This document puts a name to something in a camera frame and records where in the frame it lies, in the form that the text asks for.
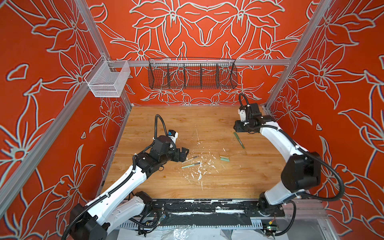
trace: wood grain surface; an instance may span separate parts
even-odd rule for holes
[[[154,117],[162,116],[167,130],[179,133],[176,145],[189,149],[187,158],[200,157],[182,164],[169,161],[164,170],[152,174],[134,192],[145,191],[152,198],[252,198],[280,181],[285,161],[267,138],[259,133],[238,133],[233,129],[239,119],[238,106],[135,106],[106,178],[103,191],[132,164],[132,155],[151,144]],[[161,122],[158,136],[164,134]],[[230,162],[220,160],[220,155]],[[201,162],[197,166],[182,166]]]

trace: green pen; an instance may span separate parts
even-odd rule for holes
[[[239,136],[237,135],[237,133],[234,132],[234,134],[235,134],[237,140],[239,141],[239,143],[241,144],[241,146],[245,149],[245,147],[244,147],[243,143],[241,142],[241,140],[240,140]]]
[[[186,168],[186,167],[193,167],[193,166],[196,166],[196,165],[199,165],[200,163],[197,162],[197,163],[192,163],[192,164],[189,164],[189,165],[186,165],[186,166],[182,166],[181,168]]]

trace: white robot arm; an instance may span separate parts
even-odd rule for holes
[[[157,118],[163,123],[165,135],[157,137]],[[147,215],[153,211],[152,199],[145,192],[136,193],[129,201],[120,204],[138,185],[168,161],[184,162],[189,150],[176,148],[178,133],[166,130],[163,119],[155,117],[155,136],[151,145],[132,157],[132,166],[104,193],[85,206],[76,205],[70,213],[70,224],[64,231],[62,240],[68,234],[74,240],[105,240],[116,227],[139,214]]]
[[[245,106],[242,104],[241,97],[246,101]],[[241,105],[238,110],[240,120],[235,121],[233,127],[235,131],[260,132],[276,147],[286,162],[280,182],[270,190],[262,192],[258,200],[258,210],[264,216],[269,216],[276,208],[280,208],[281,204],[288,202],[293,204],[294,214],[289,226],[286,230],[277,233],[276,236],[286,233],[295,219],[296,205],[292,199],[305,196],[322,201],[336,201],[344,195],[345,186],[339,174],[322,161],[319,154],[310,153],[297,144],[280,128],[272,116],[261,114],[257,103],[249,104],[244,94],[239,94],[239,102]],[[338,182],[339,192],[334,197],[323,198],[305,191],[320,184],[321,165],[332,172]]]
[[[280,208],[281,204],[287,202],[294,205],[295,213],[295,203],[291,199],[302,195],[325,201],[338,200],[344,194],[344,184],[334,169],[321,161],[317,153],[308,153],[305,148],[299,146],[281,130],[271,116],[262,116],[256,103],[249,104],[247,99],[246,101],[247,105],[241,104],[239,108],[240,120],[235,122],[233,128],[237,132],[260,132],[276,147],[286,161],[280,182],[270,190],[260,194],[258,200],[260,214],[269,216],[276,208]],[[165,136],[157,137],[158,117],[163,123]],[[139,192],[129,201],[120,203],[167,161],[183,162],[186,160],[189,150],[184,147],[182,150],[176,148],[177,137],[177,132],[166,131],[164,121],[159,115],[156,115],[153,143],[133,156],[132,166],[103,194],[85,206],[78,204],[72,209],[71,223],[61,239],[65,240],[70,232],[74,240],[103,240],[107,234],[128,219],[140,225],[132,217],[139,214],[147,215],[152,209],[152,199],[146,193]],[[313,196],[305,192],[306,189],[320,184],[321,165],[334,173],[340,184],[339,193],[330,199]],[[284,234],[288,229],[289,227],[285,231],[277,233],[276,236]]]

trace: metal grating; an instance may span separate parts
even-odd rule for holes
[[[243,230],[254,230],[254,229],[262,229],[263,224],[260,219],[251,219],[252,225],[204,225],[204,226],[198,226],[198,225],[170,225],[170,226],[158,226],[157,230],[169,230],[169,229],[176,229],[176,228],[220,228],[222,230],[233,230],[233,229],[243,229]],[[131,221],[126,221],[125,223],[121,224],[118,228],[125,228],[129,230],[136,230],[138,225]]]
[[[148,82],[151,89],[234,89],[234,59],[151,58]]]

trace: orange wall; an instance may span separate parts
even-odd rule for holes
[[[317,1],[87,1],[114,60],[155,57],[289,58]],[[240,67],[233,90],[148,88],[146,68],[132,68],[126,91],[138,105],[234,104],[238,94],[265,103],[283,66]]]
[[[1,187],[100,55],[72,0],[0,6]],[[125,114],[120,98],[89,92],[0,219],[0,238],[59,239],[69,210],[95,197]]]
[[[382,1],[333,1],[271,110],[344,180],[344,197],[325,205],[342,239],[384,238],[383,13]],[[322,173],[314,193],[334,196]]]

